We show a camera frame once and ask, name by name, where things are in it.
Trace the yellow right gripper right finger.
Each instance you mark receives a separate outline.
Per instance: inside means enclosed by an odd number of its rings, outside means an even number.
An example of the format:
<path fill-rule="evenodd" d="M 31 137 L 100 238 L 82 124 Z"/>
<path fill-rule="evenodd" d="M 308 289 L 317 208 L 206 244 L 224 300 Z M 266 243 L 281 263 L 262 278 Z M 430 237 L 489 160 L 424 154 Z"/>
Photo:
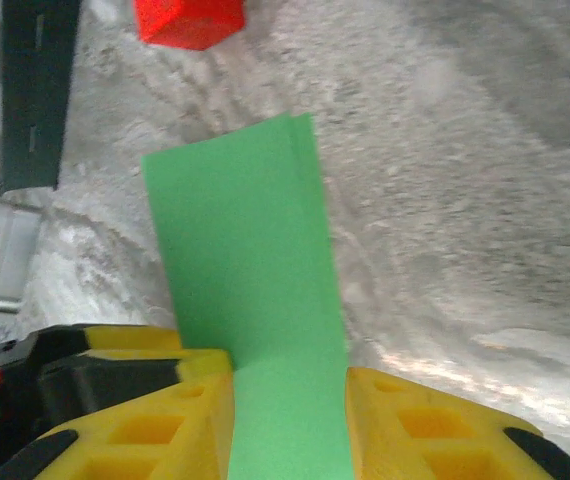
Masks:
<path fill-rule="evenodd" d="M 378 370 L 346 374 L 358 479 L 570 479 L 570 455 L 516 416 Z"/>

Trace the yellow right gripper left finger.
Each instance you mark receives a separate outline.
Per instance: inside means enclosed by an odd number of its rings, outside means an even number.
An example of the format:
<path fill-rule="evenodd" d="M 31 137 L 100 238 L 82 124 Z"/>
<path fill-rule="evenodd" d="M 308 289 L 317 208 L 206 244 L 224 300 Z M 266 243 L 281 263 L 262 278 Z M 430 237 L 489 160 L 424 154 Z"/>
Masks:
<path fill-rule="evenodd" d="M 234 430 L 229 356 L 185 350 L 179 382 L 27 442 L 0 433 L 0 479 L 225 479 Z"/>

